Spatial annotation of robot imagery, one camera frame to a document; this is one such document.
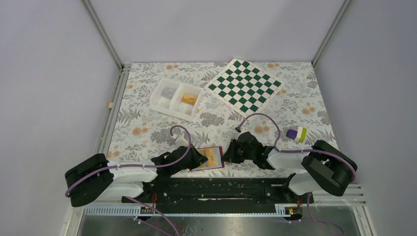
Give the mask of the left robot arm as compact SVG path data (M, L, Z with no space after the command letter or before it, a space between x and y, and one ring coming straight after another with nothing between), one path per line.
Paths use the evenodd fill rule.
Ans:
M108 201L118 196L136 197L147 202L152 188L145 183L167 179L186 169L195 169L208 158L193 146L181 146L165 152L145 163L109 164L105 154L99 153L69 169L65 174L65 197L73 207L88 205L97 199Z

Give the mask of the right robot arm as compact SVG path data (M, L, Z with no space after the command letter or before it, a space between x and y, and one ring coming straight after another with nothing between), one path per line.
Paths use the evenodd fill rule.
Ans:
M318 140L310 149L276 149L264 146L250 132L233 139L222 160L243 163L251 160L263 170L289 168L302 171L291 174L282 189L284 200L293 203L301 195L316 190L341 197L356 177L357 164L331 146Z

